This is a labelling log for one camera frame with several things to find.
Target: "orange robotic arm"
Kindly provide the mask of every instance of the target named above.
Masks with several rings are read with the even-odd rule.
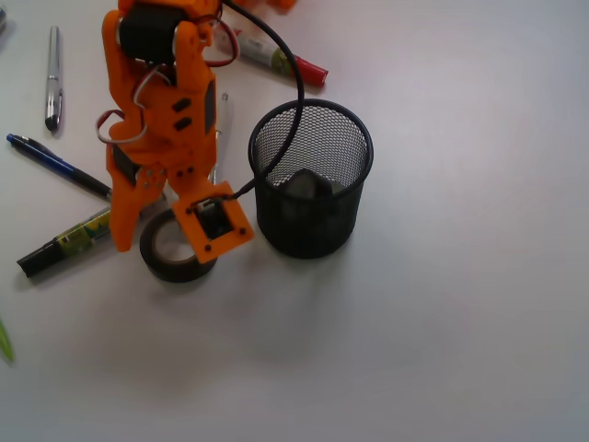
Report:
[[[110,93],[122,122],[110,128],[107,169],[113,180],[110,230],[119,251],[132,245],[141,209],[166,181],[178,194],[172,209],[199,262],[253,238],[228,183],[213,185],[216,162],[215,75],[202,57],[213,40],[220,0],[120,0],[102,37]],[[206,216],[223,220],[211,226]]]

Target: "black mesh pencil cup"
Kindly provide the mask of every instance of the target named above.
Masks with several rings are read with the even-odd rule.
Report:
[[[288,135],[296,102],[266,115],[249,140],[259,176]],[[327,256],[352,234],[373,162],[364,124],[349,110],[307,99],[296,137],[281,162],[256,185],[258,224],[272,246],[295,258]]]

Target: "black tape roll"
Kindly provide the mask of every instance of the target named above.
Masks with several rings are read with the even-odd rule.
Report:
[[[172,209],[162,212],[152,219],[141,235],[139,249],[149,270],[162,281],[169,283],[188,283],[209,273],[217,260],[201,264],[196,256],[182,261],[171,261],[156,250],[156,238],[162,227],[176,221]]]

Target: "red marker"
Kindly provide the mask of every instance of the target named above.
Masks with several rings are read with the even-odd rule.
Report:
[[[284,52],[275,44],[257,39],[242,30],[236,29],[237,40],[241,48],[241,55],[260,64],[270,67],[272,71],[281,76],[294,76],[291,65]],[[224,53],[231,54],[229,37],[221,28],[215,33],[217,47]],[[301,75],[306,83],[311,86],[324,87],[329,71],[316,66],[301,57],[296,57],[296,62],[301,70]]]

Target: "blue pen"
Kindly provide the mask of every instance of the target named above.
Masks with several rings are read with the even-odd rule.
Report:
[[[91,177],[80,169],[66,163],[57,157],[51,150],[41,143],[27,138],[9,134],[6,140],[21,154],[30,157],[35,162],[45,166],[47,169],[72,180],[87,191],[91,191],[105,200],[110,200],[111,188],[106,184]]]

